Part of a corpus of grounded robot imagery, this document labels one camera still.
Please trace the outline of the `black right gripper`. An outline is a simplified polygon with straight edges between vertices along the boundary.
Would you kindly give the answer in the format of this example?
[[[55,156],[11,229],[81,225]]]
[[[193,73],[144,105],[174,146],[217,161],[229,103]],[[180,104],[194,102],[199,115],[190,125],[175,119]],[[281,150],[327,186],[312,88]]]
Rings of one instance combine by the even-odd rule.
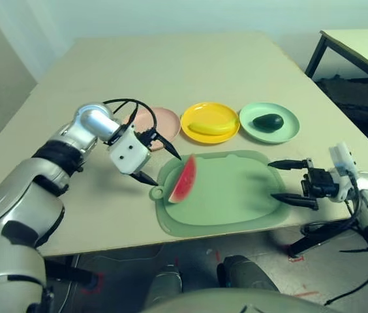
[[[323,169],[312,168],[313,162],[309,158],[304,160],[277,160],[270,162],[268,166],[278,170],[307,169],[307,173],[303,175],[303,180],[301,180],[304,196],[291,193],[271,195],[285,204],[318,210],[318,203],[315,198],[333,198],[338,195],[339,184],[333,180],[331,173]]]

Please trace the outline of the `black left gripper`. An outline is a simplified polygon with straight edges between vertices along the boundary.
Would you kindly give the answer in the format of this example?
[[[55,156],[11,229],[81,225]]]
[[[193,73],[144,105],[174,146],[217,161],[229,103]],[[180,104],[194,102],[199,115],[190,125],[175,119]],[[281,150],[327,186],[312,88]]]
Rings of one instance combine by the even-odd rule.
[[[152,143],[156,140],[160,141],[163,147],[174,157],[181,160],[180,154],[176,151],[175,147],[162,135],[160,135],[156,128],[149,128],[142,132],[135,132],[135,136],[138,141],[146,148],[151,150]],[[129,175],[133,179],[137,180],[140,183],[150,186],[158,186],[158,182],[156,182],[153,178],[148,176],[148,174],[144,173],[142,170],[136,171]]]

